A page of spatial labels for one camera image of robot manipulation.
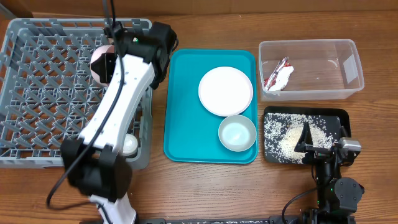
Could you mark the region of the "small white plate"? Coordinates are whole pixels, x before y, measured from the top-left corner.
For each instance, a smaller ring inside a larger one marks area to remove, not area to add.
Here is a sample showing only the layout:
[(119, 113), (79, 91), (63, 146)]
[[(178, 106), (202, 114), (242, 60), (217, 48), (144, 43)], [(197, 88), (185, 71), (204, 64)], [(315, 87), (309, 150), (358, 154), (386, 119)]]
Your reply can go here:
[(90, 71), (91, 71), (91, 76), (95, 80), (96, 83), (99, 83), (102, 86), (108, 86), (109, 83), (101, 83), (100, 78), (98, 75), (99, 72), (99, 57), (103, 53), (115, 53), (114, 51), (114, 45), (104, 45), (101, 47), (98, 47), (94, 52), (93, 55), (91, 56), (91, 61), (90, 61)]

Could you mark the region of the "white rice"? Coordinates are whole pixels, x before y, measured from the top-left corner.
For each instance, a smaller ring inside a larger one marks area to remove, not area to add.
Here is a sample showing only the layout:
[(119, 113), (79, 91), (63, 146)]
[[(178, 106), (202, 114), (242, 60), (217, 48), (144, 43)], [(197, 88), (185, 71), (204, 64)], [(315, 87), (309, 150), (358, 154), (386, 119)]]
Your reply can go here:
[(264, 115), (264, 156), (268, 162), (301, 164), (304, 153), (295, 152), (308, 123), (315, 147), (331, 148), (337, 142), (338, 118), (334, 116), (267, 113)]

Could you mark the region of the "red snack wrapper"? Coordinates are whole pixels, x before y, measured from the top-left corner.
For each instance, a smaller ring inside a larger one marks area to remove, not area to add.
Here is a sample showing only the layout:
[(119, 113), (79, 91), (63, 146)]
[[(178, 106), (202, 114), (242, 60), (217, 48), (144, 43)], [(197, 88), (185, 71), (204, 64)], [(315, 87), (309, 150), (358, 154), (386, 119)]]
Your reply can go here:
[(281, 91), (288, 82), (294, 67), (289, 63), (289, 58), (284, 57), (279, 61), (269, 78), (265, 80), (265, 91)]

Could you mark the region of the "grey bowl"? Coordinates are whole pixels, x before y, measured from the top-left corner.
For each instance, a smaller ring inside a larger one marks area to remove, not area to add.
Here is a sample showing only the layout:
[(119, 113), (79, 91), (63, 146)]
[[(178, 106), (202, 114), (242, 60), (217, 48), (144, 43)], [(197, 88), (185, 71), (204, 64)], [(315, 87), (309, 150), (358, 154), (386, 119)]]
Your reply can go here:
[(243, 152), (256, 142), (257, 129), (249, 118), (236, 114), (222, 120), (218, 137), (225, 148), (233, 152)]

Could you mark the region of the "white cup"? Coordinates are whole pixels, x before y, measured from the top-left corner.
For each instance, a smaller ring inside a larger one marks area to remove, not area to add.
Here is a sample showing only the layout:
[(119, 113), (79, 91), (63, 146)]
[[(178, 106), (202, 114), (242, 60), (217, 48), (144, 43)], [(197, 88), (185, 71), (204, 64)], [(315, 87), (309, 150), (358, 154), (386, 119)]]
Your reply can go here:
[(135, 157), (138, 152), (138, 140), (132, 134), (126, 134), (122, 154), (127, 157)]

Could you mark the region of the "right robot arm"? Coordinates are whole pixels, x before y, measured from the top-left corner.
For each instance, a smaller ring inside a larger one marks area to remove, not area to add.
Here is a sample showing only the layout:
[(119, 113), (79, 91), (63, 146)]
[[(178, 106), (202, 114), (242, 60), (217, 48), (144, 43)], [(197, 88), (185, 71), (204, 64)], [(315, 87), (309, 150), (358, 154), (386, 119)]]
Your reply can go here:
[(356, 180), (343, 177), (340, 168), (353, 165), (361, 152), (359, 141), (349, 138), (344, 127), (341, 138), (331, 148), (313, 145), (310, 125), (305, 123), (294, 149), (304, 153), (302, 162), (311, 165), (317, 193), (317, 208), (303, 211), (295, 223), (354, 223), (353, 213), (364, 194)]

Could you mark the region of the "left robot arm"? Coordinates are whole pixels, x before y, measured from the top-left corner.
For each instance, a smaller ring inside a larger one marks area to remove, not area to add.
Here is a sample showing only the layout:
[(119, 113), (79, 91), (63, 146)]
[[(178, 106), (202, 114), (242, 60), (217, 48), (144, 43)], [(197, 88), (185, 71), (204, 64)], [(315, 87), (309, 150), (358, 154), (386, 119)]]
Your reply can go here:
[(142, 96), (164, 80), (178, 39), (161, 22), (153, 23), (147, 34), (130, 32), (120, 22), (104, 32), (113, 43), (93, 52), (90, 72), (108, 89), (78, 137), (62, 142), (65, 173), (56, 186), (67, 180), (88, 196), (104, 223), (137, 223), (127, 196), (132, 167), (126, 158), (132, 153), (124, 150), (124, 142)]

